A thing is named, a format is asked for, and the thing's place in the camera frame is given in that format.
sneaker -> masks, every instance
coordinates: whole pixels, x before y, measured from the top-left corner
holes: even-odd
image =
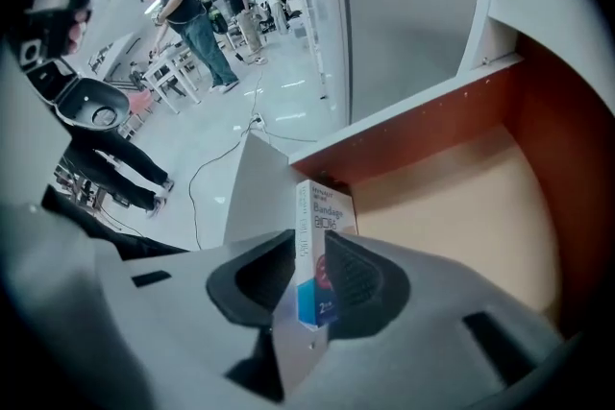
[[[233,89],[238,84],[239,84],[239,81],[235,81],[234,83],[230,83],[230,84],[220,85],[219,91],[224,94],[225,92],[229,92],[231,89]]]
[[[166,199],[163,197],[154,197],[154,209],[147,211],[147,218],[152,219],[158,215],[158,213],[164,208],[166,205]]]
[[[173,186],[175,186],[175,182],[173,180],[169,180],[167,179],[163,184],[162,184],[162,188],[164,188],[164,190],[167,193],[171,193],[171,190],[173,189]]]

ceiling light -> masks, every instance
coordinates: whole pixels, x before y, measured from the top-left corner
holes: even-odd
[[[152,2],[152,5],[145,10],[145,13],[149,14],[151,11],[153,11],[159,5],[160,5],[160,0],[155,0],[154,2]]]
[[[289,114],[288,116],[278,116],[278,118],[276,118],[276,121],[280,122],[282,120],[290,120],[291,118],[303,118],[304,116],[306,116],[305,113]]]
[[[292,85],[299,85],[299,84],[303,84],[305,82],[305,80],[301,80],[297,83],[292,83],[292,84],[284,84],[282,87],[291,87]]]

white table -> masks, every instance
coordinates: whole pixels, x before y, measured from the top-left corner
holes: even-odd
[[[182,44],[179,47],[171,47],[164,50],[158,59],[154,61],[143,74],[143,78],[147,83],[160,95],[164,103],[166,103],[173,111],[179,113],[179,111],[173,106],[173,104],[169,101],[166,94],[162,90],[162,85],[169,82],[169,80],[175,77],[184,88],[185,92],[192,98],[192,101],[197,105],[201,103],[201,100],[197,98],[194,93],[195,85],[190,81],[185,75],[184,70],[180,70],[178,65],[180,65],[180,57],[187,51],[187,48]],[[169,71],[164,74],[159,79],[156,79],[156,73],[161,70],[164,66],[166,66]]]

floor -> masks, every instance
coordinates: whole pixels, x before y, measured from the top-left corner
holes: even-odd
[[[170,97],[177,104],[180,114],[173,113],[164,103],[152,106],[153,114],[147,117],[133,142],[169,173],[175,181],[175,188],[165,208],[155,218],[148,219],[142,209],[134,206],[124,208],[108,198],[103,207],[111,217],[163,243],[197,250],[194,210],[188,196],[188,184],[202,164],[222,156],[239,141],[250,122],[257,88],[255,111],[265,121],[271,144],[285,154],[291,154],[307,143],[273,134],[316,140],[332,131],[331,115],[326,100],[320,99],[320,81],[305,39],[297,39],[292,33],[287,36],[273,33],[267,35],[265,44],[262,52],[268,59],[265,65],[245,65],[226,54],[240,80],[240,84],[228,93],[208,93],[211,75],[200,64],[199,71],[203,78],[196,83],[199,88],[197,95],[202,100],[199,105],[171,91]],[[239,48],[239,53],[246,57],[247,48]],[[268,138],[261,132],[255,134],[265,140]],[[226,201],[230,198],[233,170],[238,159],[238,152],[228,153],[205,166],[192,184],[203,249],[214,248],[221,243],[223,210],[228,206]],[[127,166],[120,167],[120,173],[140,186],[157,192],[160,190]],[[123,232],[135,233],[114,221],[110,222]]]

white refrigerator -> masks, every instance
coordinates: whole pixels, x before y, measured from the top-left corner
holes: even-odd
[[[338,127],[453,77],[477,0],[307,0]]]

